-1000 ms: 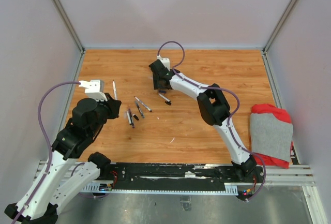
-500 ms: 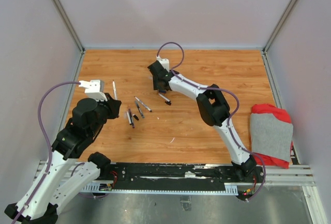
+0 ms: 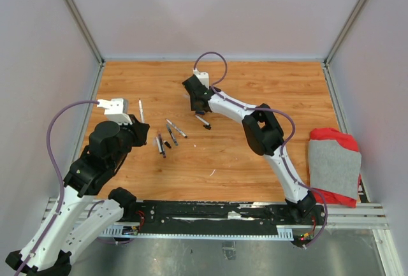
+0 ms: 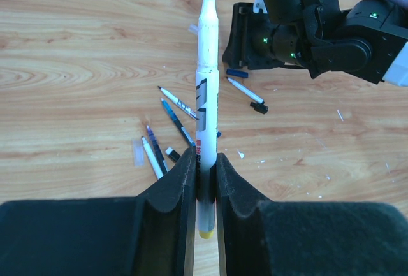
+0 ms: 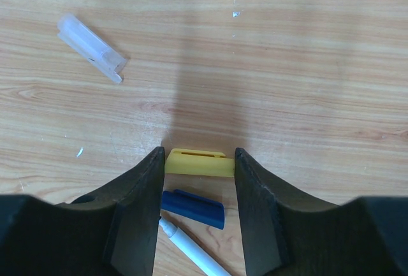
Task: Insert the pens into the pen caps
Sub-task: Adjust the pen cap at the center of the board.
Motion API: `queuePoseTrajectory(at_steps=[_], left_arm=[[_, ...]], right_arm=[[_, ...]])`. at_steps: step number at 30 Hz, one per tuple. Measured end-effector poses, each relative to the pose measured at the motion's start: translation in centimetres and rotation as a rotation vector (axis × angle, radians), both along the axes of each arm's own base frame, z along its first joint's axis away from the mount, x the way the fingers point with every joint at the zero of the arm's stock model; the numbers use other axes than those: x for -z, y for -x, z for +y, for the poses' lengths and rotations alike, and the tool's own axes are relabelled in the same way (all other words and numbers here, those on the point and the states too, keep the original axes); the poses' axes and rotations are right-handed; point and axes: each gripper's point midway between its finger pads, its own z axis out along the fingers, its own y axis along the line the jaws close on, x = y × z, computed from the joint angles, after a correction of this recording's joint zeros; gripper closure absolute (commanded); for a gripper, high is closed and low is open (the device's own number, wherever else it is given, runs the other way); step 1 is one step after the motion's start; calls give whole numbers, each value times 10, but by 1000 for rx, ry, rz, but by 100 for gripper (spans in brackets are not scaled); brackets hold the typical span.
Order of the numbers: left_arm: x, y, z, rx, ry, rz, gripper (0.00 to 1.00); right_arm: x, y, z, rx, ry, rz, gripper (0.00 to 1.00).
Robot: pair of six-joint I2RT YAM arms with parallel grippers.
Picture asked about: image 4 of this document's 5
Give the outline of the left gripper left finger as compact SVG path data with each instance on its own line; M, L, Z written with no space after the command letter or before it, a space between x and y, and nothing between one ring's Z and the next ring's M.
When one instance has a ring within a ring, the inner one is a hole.
M137 196L1 205L2 275L192 275L196 161Z

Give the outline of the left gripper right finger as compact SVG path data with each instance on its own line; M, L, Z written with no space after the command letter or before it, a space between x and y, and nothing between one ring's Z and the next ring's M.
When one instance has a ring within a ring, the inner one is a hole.
M407 218L373 202L273 201L217 156L221 275L406 275Z

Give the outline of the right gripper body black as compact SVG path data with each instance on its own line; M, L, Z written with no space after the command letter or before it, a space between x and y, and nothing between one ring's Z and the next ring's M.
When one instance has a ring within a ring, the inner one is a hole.
M296 28L272 24L251 3L233 5L231 31L222 61L233 69L303 69L302 46Z

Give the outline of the white marker yellow end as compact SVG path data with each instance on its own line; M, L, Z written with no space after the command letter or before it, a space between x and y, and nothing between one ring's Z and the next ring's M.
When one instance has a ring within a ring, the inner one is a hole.
M196 82L196 198L199 235L215 230L219 104L219 18L215 0L202 0L198 19Z

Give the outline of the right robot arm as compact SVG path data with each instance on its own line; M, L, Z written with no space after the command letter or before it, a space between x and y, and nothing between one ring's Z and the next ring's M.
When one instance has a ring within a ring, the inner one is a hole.
M223 62L230 68L344 72L407 85L407 0L261 0L233 6Z

